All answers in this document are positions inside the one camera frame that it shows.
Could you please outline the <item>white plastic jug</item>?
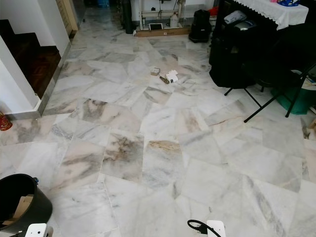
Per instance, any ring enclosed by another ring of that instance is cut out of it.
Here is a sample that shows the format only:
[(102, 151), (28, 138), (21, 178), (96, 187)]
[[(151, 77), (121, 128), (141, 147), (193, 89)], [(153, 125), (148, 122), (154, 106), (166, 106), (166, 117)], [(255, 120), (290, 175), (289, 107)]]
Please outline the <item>white plastic jug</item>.
[(179, 20), (180, 18), (178, 16), (178, 13), (174, 12), (170, 17), (169, 27), (171, 29), (179, 28)]

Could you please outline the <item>wooden door frame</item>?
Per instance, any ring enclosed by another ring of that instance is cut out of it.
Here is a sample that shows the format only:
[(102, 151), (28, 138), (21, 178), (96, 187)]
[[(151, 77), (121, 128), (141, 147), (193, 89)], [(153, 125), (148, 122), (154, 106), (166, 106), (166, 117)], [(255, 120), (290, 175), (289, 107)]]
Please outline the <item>wooden door frame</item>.
[(66, 33), (72, 38), (79, 29), (73, 0), (56, 0), (56, 4), (65, 25)]

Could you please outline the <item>large black plastic bucket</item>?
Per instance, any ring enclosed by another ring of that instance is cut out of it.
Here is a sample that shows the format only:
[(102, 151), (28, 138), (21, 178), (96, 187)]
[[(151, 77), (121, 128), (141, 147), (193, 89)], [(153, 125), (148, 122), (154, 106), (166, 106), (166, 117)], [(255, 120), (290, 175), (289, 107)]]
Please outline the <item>large black plastic bucket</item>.
[[(12, 174), (0, 179), (0, 231), (18, 234), (30, 224), (47, 223), (53, 207), (50, 199), (38, 187), (39, 180), (27, 174)], [(34, 195), (25, 214), (13, 224), (4, 225), (3, 221), (13, 217), (20, 197)]]

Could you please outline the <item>grey printed bag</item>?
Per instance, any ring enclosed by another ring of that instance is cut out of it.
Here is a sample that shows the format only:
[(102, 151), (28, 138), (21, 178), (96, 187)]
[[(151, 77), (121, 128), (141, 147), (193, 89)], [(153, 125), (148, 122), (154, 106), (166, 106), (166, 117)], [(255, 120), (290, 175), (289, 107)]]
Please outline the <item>grey printed bag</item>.
[(234, 29), (238, 31), (246, 31), (257, 27), (257, 23), (251, 20), (238, 21), (234, 24)]

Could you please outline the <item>black folding chair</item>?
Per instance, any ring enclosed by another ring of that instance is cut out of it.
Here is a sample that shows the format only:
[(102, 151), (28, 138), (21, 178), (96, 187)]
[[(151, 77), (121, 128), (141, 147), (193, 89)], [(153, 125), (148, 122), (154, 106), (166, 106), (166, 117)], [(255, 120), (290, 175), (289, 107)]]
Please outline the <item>black folding chair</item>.
[[(302, 86), (310, 72), (316, 68), (316, 49), (300, 46), (289, 49), (273, 49), (257, 59), (246, 60), (231, 70), (233, 78), (227, 83), (230, 91), (243, 89), (259, 107), (243, 122), (249, 122), (264, 108), (278, 98), (289, 101), (285, 117), (289, 117), (297, 104)], [(273, 96), (261, 104), (248, 91), (251, 85), (259, 85), (262, 89), (270, 88)]]

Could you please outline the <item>wooden sewing machine table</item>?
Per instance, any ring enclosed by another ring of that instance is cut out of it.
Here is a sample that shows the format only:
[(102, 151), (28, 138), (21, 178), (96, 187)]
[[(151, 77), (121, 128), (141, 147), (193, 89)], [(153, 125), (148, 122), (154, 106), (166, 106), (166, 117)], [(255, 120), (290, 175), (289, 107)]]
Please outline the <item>wooden sewing machine table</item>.
[(170, 29), (169, 21), (174, 12), (180, 18), (179, 28), (188, 27), (185, 25), (185, 2), (186, 0), (138, 0), (139, 29), (149, 30), (149, 23), (162, 23), (164, 29)]

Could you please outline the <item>dark wooden staircase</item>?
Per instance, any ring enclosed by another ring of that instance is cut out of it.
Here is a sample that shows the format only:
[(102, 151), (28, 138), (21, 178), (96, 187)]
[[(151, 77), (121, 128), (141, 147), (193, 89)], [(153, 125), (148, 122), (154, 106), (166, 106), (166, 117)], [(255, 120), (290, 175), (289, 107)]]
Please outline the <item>dark wooden staircase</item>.
[(35, 33), (14, 33), (6, 19), (0, 19), (0, 36), (34, 93), (42, 98), (61, 61), (57, 47), (41, 46)]

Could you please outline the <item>long wooden plank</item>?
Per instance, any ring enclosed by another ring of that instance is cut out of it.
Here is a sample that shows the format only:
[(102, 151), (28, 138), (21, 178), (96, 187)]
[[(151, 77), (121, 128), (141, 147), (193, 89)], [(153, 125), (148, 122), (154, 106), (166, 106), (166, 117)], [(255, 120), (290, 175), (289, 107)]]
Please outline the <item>long wooden plank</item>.
[(137, 38), (153, 38), (160, 36), (178, 36), (187, 35), (191, 32), (191, 28), (175, 28), (175, 29), (160, 29), (160, 30), (136, 30), (134, 36)]

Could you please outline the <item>red cylindrical tin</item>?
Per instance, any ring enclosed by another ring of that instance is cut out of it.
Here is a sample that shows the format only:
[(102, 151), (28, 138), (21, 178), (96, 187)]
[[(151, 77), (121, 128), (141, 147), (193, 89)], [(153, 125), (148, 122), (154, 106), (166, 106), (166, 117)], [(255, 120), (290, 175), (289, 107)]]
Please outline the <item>red cylindrical tin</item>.
[(7, 131), (13, 126), (10, 119), (2, 112), (0, 112), (0, 131)]

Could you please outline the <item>black canister vacuum cleaner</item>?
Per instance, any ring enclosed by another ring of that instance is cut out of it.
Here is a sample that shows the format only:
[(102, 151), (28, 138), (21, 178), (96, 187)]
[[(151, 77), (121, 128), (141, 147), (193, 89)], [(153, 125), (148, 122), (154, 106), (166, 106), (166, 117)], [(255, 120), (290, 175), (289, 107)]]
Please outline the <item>black canister vacuum cleaner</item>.
[(188, 38), (194, 42), (208, 42), (212, 27), (210, 24), (210, 12), (208, 10), (196, 10)]

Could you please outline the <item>blue love letters tin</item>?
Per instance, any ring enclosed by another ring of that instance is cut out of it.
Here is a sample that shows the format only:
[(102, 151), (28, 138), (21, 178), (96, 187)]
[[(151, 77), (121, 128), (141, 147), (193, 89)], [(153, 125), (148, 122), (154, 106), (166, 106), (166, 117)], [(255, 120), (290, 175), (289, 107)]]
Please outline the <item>blue love letters tin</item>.
[(295, 7), (300, 5), (301, 0), (277, 0), (277, 3), (281, 6)]

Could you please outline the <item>folded grey garment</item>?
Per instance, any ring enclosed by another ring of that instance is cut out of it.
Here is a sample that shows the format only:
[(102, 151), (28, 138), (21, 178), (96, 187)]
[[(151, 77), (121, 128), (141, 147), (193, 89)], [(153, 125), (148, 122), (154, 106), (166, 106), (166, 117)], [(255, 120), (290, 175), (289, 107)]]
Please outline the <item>folded grey garment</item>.
[(227, 16), (224, 16), (223, 20), (226, 24), (232, 24), (235, 22), (246, 20), (247, 16), (245, 13), (243, 13), (240, 10), (235, 10), (232, 13), (228, 14)]

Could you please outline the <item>brown cardboard piece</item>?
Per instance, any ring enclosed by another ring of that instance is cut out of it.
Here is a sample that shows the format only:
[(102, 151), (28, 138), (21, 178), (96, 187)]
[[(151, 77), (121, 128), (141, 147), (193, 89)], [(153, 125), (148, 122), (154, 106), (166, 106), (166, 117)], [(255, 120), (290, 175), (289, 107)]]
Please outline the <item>brown cardboard piece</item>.
[(34, 198), (33, 194), (20, 197), (20, 200), (18, 201), (18, 205), (13, 214), (13, 217), (3, 221), (2, 224), (9, 225), (18, 221), (18, 219), (20, 219), (20, 217), (22, 217), (22, 215), (25, 214), (25, 212), (29, 208), (30, 203), (32, 202), (33, 198)]

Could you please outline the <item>dark green rolled bag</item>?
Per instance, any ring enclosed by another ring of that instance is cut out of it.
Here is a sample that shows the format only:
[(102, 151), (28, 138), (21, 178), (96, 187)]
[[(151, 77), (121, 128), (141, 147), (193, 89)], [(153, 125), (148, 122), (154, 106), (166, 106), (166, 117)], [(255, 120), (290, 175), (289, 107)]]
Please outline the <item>dark green rolled bag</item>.
[(120, 0), (120, 9), (122, 10), (122, 23), (126, 34), (133, 34), (135, 25), (132, 21), (131, 0)]

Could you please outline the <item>clear plastic wrapper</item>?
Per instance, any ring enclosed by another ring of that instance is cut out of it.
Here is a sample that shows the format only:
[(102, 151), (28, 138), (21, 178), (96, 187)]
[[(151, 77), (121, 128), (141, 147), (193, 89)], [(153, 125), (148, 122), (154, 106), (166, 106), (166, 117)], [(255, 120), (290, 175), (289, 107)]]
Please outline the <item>clear plastic wrapper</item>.
[(188, 96), (196, 95), (197, 85), (198, 84), (196, 81), (192, 79), (187, 79), (186, 81), (180, 84), (178, 92)]

